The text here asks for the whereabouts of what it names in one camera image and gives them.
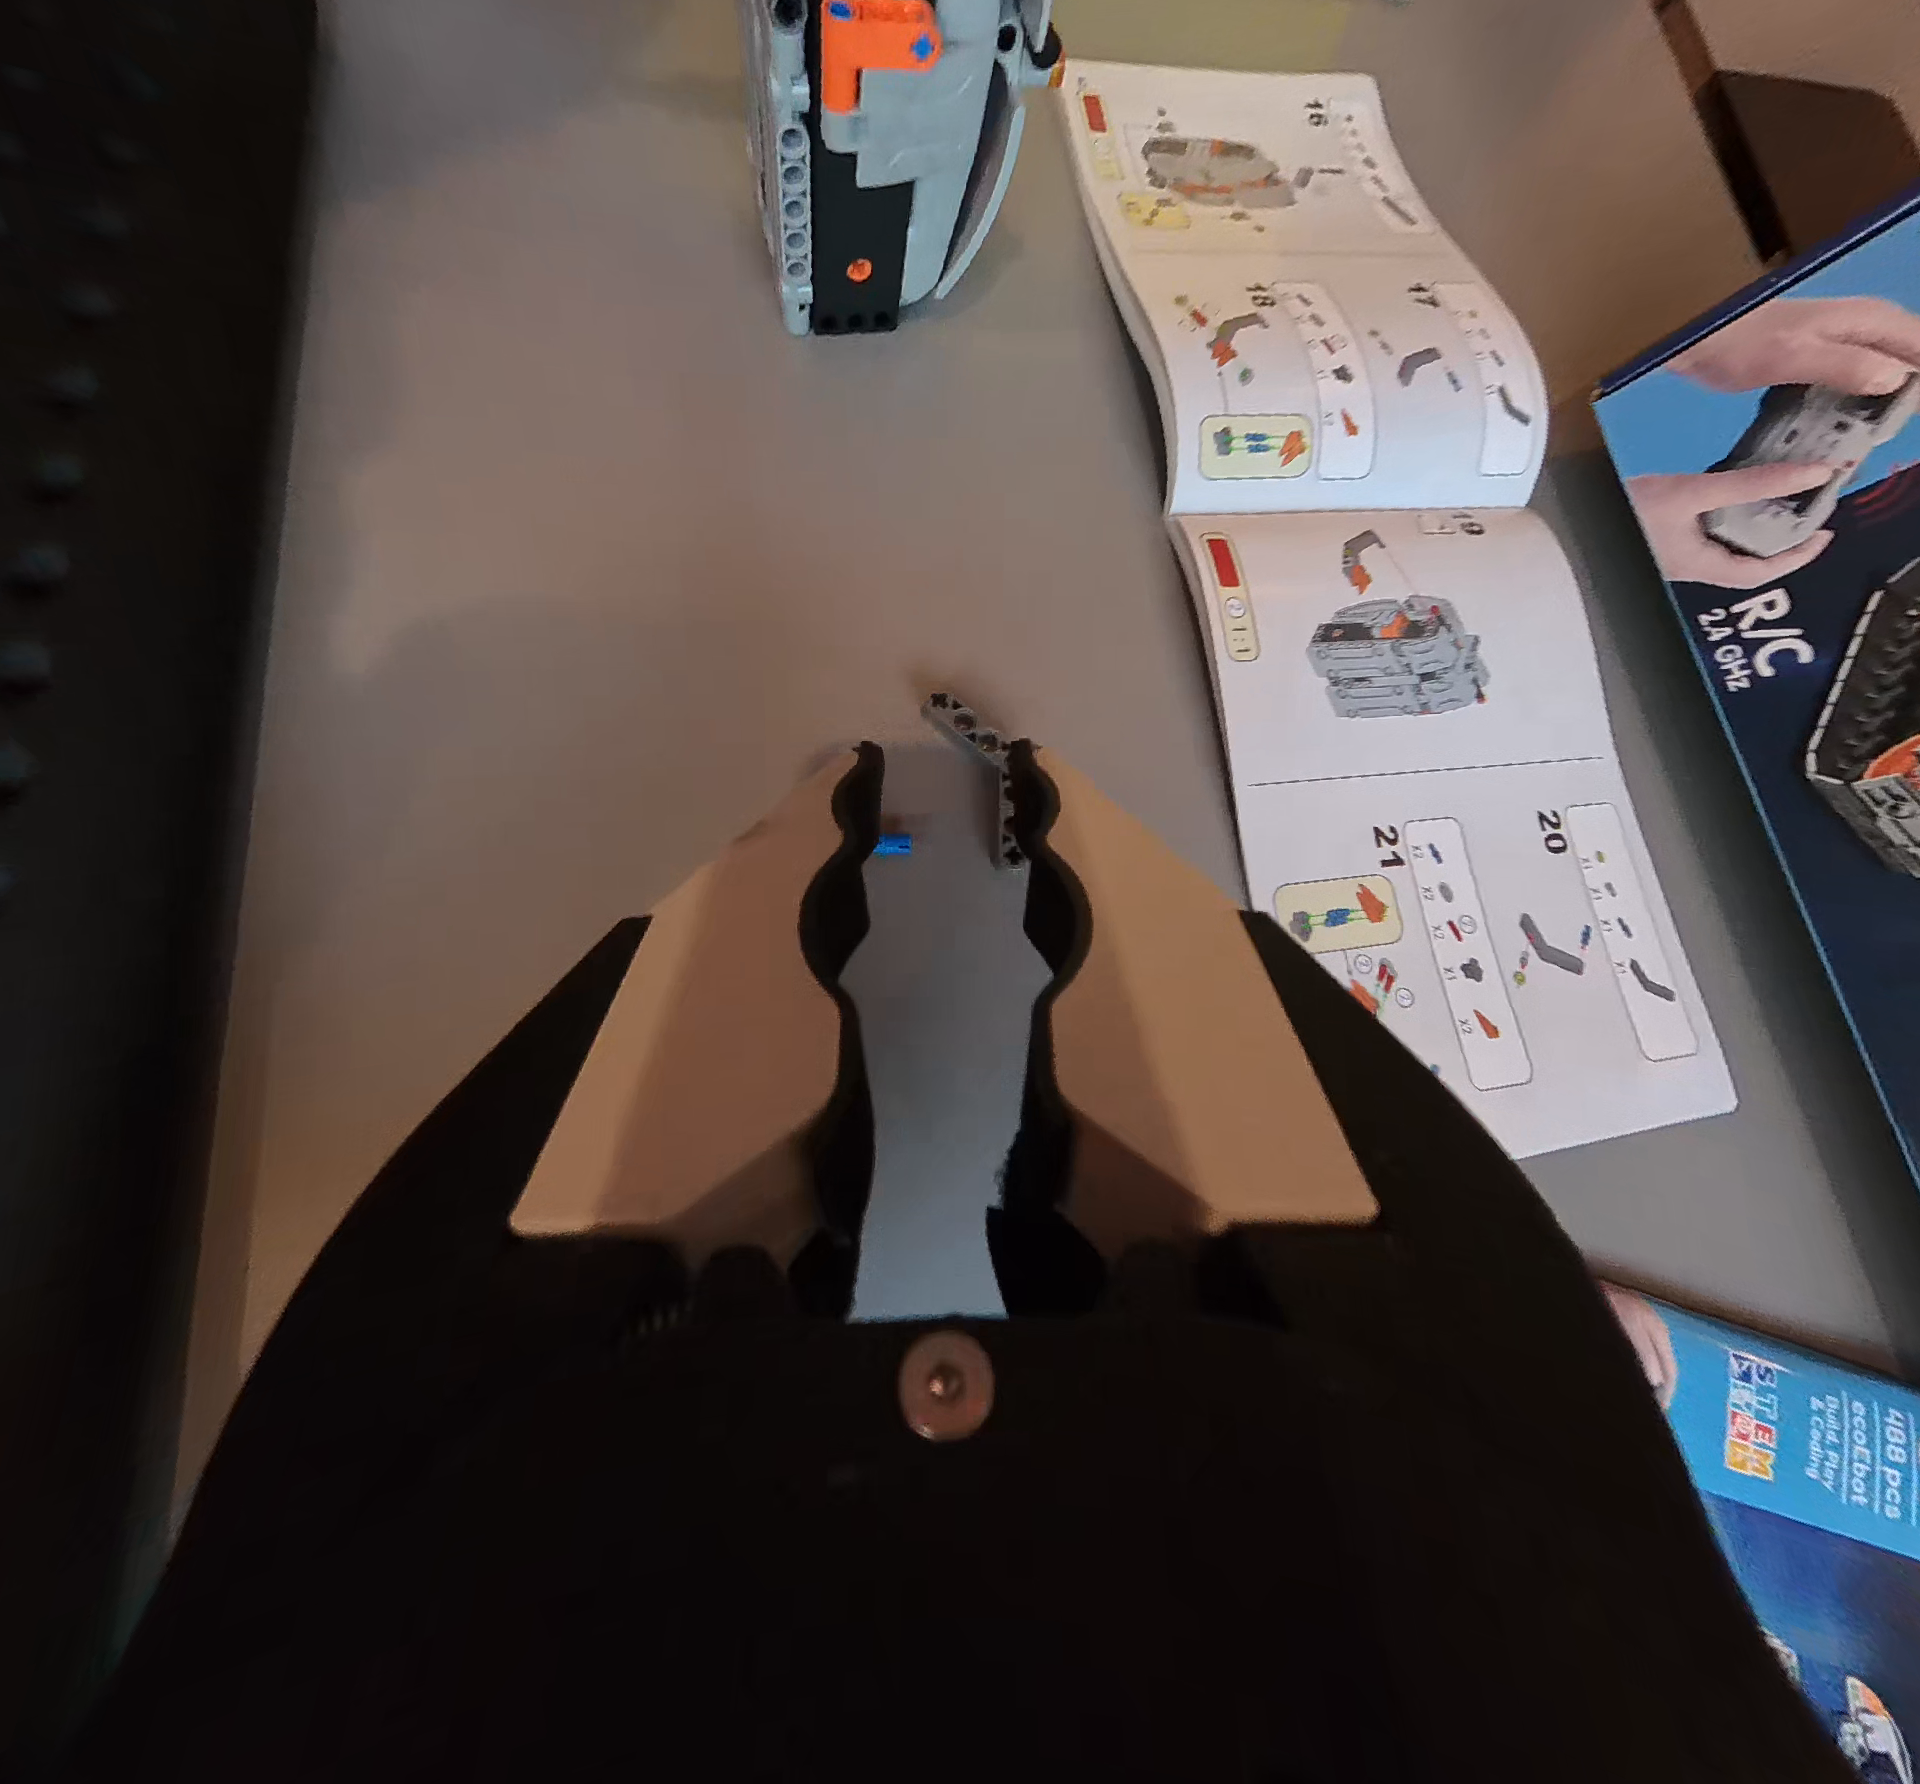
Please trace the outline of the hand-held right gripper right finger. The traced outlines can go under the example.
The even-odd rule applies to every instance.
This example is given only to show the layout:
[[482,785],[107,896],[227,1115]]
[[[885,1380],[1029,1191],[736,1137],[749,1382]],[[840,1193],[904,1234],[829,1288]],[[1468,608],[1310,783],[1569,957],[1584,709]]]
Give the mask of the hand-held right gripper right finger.
[[1039,957],[991,1205],[1012,1318],[1093,1311],[1124,1259],[1380,1207],[1223,887],[1050,747],[1003,764]]

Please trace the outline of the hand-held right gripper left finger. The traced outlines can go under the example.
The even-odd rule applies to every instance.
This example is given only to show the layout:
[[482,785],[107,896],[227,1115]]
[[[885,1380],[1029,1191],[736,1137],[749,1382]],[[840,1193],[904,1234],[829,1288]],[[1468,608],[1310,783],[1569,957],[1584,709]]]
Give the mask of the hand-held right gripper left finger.
[[885,759],[831,754],[659,899],[510,1227],[649,1243],[696,1273],[755,1250],[800,1311],[847,1318],[876,1170],[857,1009]]

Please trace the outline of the grey bent beam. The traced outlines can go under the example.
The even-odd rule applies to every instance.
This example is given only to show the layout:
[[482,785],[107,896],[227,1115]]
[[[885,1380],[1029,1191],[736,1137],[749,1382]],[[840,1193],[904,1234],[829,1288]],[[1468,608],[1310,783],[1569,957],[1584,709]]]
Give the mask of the grey bent beam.
[[1027,870],[1052,806],[1036,747],[1013,740],[960,693],[925,693],[920,716],[984,778],[986,847],[992,865],[1001,872]]

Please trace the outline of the grey toy robot assembly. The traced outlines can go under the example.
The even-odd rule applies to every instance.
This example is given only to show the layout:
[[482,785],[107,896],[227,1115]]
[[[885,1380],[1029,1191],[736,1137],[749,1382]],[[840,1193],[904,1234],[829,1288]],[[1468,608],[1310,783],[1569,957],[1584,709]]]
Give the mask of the grey toy robot assembly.
[[1006,197],[1052,0],[737,0],[755,195],[786,335],[894,332]]

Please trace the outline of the grey desk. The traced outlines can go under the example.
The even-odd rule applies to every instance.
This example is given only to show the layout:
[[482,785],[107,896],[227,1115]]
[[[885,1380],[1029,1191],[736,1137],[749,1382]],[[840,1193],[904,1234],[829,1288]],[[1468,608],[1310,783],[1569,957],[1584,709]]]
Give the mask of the grey desk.
[[[732,0],[322,0],[314,249],[177,1493],[321,1241],[621,915],[833,743],[921,837],[850,974],[880,1184],[857,1302],[975,1311],[1017,887],[933,686],[1237,886],[1157,433],[1057,113],[960,290],[781,332]],[[1057,0],[1071,54],[1374,72],[1558,408],[1590,603],[1739,1106],[1534,1160],[1600,1269],[1916,1370],[1916,1189],[1725,764],[1583,400],[1753,270],[1645,0]]]

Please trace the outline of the open white instruction booklet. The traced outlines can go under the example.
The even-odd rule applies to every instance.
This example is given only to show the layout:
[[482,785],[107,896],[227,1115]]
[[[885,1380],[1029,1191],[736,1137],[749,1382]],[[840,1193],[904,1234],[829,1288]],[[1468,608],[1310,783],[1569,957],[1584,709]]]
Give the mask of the open white instruction booklet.
[[1510,1156],[1737,1094],[1529,507],[1550,389],[1362,73],[1064,65],[1249,903]]

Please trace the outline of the blue robot kit box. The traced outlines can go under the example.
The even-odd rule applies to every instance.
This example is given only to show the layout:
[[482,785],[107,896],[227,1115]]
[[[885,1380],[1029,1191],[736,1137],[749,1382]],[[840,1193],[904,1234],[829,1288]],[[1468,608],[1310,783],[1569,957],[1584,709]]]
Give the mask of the blue robot kit box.
[[1907,1168],[1918,193],[1605,377],[1593,415]]

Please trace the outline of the blue cover booklet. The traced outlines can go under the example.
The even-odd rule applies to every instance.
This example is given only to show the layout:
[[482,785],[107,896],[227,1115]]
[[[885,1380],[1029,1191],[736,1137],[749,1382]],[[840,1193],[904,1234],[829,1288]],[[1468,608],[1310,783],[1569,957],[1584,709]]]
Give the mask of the blue cover booklet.
[[1859,1781],[1918,1774],[1918,1394],[1600,1286],[1767,1644]]

